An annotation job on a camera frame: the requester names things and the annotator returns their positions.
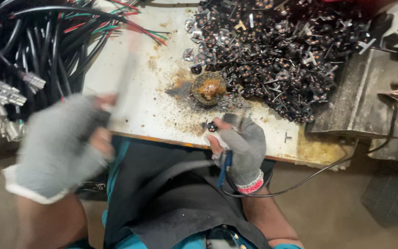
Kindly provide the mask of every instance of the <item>concrete floor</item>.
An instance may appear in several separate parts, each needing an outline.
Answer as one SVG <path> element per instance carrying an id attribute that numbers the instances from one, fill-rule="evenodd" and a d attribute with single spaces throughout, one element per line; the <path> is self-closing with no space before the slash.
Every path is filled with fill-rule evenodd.
<path id="1" fill-rule="evenodd" d="M 0 160 L 0 171 L 13 163 L 14 158 Z M 376 161 L 362 158 L 345 171 L 323 172 L 302 187 L 275 198 L 306 249 L 398 248 L 398 227 L 381 227 L 360 202 L 376 167 Z M 270 190 L 289 187 L 316 170 L 277 163 Z M 84 202 L 84 206 L 90 243 L 102 248 L 101 215 L 106 203 Z M 0 249 L 13 248 L 16 233 L 13 196 L 4 190 L 0 172 Z"/>

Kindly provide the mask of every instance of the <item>workbench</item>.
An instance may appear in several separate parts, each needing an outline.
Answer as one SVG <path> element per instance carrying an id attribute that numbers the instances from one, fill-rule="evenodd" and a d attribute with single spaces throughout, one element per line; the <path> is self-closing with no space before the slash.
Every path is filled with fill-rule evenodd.
<path id="1" fill-rule="evenodd" d="M 115 9 L 102 3 L 106 12 Z M 185 95 L 196 75 L 190 72 L 192 62 L 183 60 L 182 53 L 186 48 L 196 51 L 198 44 L 190 39 L 184 24 L 197 13 L 197 6 L 150 3 L 140 10 L 142 14 L 130 16 L 130 20 L 149 30 L 171 32 L 167 46 L 158 46 L 150 37 L 134 31 L 112 35 L 87 72 L 83 93 L 119 93 L 110 126 L 114 134 L 209 148 L 205 135 L 211 133 L 203 131 L 202 122 L 222 117 L 224 112 L 195 110 Z M 181 93 L 169 95 L 166 91 L 170 89 Z M 246 103 L 251 106 L 248 116 L 265 132 L 266 158 L 296 162 L 301 126 L 281 118 L 265 104 Z M 333 161 L 343 156 L 335 156 Z"/>

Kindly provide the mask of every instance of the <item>wire bundle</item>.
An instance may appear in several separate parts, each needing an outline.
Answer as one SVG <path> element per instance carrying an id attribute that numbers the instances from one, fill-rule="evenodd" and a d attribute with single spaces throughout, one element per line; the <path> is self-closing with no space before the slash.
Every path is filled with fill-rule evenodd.
<path id="1" fill-rule="evenodd" d="M 165 44 L 165 37 L 126 19 L 140 13 L 134 6 L 111 0 L 118 8 L 106 13 L 94 8 L 94 0 L 57 1 L 0 3 L 0 109 L 6 109 L 0 112 L 0 138 L 20 138 L 20 124 L 33 112 L 79 93 L 88 66 L 120 24 Z M 90 42 L 96 45 L 88 51 Z M 16 124 L 13 136 L 8 123 Z"/>

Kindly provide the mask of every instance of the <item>hand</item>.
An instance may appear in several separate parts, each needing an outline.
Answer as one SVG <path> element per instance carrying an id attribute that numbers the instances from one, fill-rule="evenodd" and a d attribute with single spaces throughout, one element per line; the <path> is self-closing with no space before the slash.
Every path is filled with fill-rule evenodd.
<path id="1" fill-rule="evenodd" d="M 6 189 L 49 204 L 96 174 L 113 157 L 111 134 L 99 123 L 103 104 L 114 105 L 116 95 L 77 96 L 34 114 L 22 142 L 18 165 L 4 170 Z"/>
<path id="2" fill-rule="evenodd" d="M 228 175 L 242 193 L 252 193 L 263 185 L 263 172 L 260 165 L 265 157 L 266 143 L 263 129 L 250 118 L 242 121 L 241 133 L 237 133 L 233 127 L 237 124 L 237 116 L 226 113 L 224 121 L 214 118 L 218 134 L 233 151 L 233 165 L 229 168 Z M 223 151 L 217 138 L 208 135 L 210 147 L 214 155 L 220 155 Z"/>

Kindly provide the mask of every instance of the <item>black apron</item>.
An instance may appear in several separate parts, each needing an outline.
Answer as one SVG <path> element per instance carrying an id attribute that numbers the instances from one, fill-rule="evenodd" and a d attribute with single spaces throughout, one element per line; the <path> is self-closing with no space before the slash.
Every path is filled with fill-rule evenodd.
<path id="1" fill-rule="evenodd" d="M 133 140 L 111 194 L 104 248 L 114 248 L 125 237 L 136 234 L 149 249 L 170 249 L 192 234 L 222 224 L 231 226 L 258 248 L 269 248 L 262 232 L 246 221 L 240 199 L 226 196 L 216 187 L 220 172 L 216 166 L 171 178 L 150 197 L 136 194 L 174 164 L 210 157 L 210 151 Z M 272 161 L 263 163 L 265 175 L 273 165 Z"/>

